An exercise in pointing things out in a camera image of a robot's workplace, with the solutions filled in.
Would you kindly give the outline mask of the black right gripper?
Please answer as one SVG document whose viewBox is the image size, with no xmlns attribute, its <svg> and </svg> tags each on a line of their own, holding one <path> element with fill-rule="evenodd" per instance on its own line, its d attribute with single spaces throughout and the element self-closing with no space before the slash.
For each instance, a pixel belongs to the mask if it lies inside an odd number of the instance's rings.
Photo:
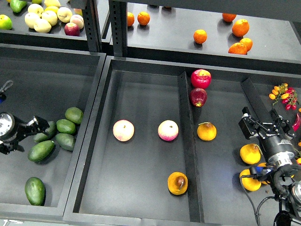
<svg viewBox="0 0 301 226">
<path fill-rule="evenodd" d="M 293 145 L 289 139 L 296 137 L 289 120 L 279 115 L 275 108 L 270 110 L 274 131 L 268 131 L 259 120 L 253 118 L 247 106 L 242 109 L 243 116 L 239 127 L 246 139 L 257 138 L 262 155 L 269 164 L 292 164 L 295 156 Z"/>
</svg>

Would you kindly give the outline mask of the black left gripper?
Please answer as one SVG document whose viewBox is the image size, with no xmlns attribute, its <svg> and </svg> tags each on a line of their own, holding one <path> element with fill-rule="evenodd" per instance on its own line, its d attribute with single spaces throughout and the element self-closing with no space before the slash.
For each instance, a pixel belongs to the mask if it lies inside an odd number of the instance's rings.
<svg viewBox="0 0 301 226">
<path fill-rule="evenodd" d="M 9 154 L 12 151 L 24 152 L 24 148 L 19 145 L 19 142 L 28 136 L 33 136 L 39 133 L 48 135 L 46 130 L 49 127 L 50 125 L 48 121 L 39 116 L 33 116 L 28 123 L 25 123 L 11 113 L 1 113 L 0 152 L 2 154 Z"/>
</svg>

